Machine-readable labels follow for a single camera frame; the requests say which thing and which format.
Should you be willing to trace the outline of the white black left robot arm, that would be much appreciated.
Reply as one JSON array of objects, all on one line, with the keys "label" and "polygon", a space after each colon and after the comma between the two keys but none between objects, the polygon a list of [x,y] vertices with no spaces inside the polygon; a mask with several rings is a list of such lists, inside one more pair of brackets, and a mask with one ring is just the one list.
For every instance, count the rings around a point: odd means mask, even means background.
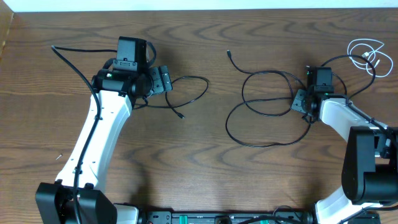
[{"label": "white black left robot arm", "polygon": [[119,134],[138,98],[172,90],[167,66],[141,71],[102,68],[76,145],[55,182],[40,183],[35,201],[44,223],[139,223],[137,207],[113,203],[106,176]]}]

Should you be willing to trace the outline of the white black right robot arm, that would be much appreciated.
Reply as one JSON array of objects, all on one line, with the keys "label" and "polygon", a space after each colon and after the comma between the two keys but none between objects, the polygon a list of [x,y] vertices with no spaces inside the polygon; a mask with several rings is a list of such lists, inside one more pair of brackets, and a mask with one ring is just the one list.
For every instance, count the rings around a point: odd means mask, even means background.
[{"label": "white black right robot arm", "polygon": [[315,204],[314,223],[349,223],[368,211],[397,210],[397,128],[380,123],[336,94],[329,67],[308,67],[307,87],[291,108],[308,124],[333,128],[347,143],[341,187]]}]

